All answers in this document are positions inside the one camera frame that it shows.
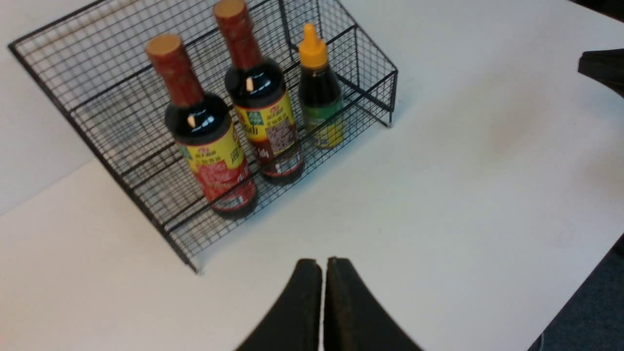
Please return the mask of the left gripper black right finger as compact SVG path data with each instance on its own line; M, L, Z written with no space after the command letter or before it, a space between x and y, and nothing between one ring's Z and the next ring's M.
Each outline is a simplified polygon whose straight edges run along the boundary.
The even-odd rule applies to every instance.
M348 258L326 269L323 347L326 351L419 351L390 317Z

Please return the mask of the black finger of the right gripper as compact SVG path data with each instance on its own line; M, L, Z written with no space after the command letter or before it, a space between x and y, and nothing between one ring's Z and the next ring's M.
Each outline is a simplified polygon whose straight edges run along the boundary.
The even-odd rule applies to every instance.
M624 97L624 49L585 51L579 58L578 73Z

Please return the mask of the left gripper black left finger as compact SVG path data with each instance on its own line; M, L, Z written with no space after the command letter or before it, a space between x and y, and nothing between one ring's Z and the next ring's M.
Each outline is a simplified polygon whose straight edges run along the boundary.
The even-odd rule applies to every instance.
M237 350L318 350L322 282L316 260L301 258L281 295Z

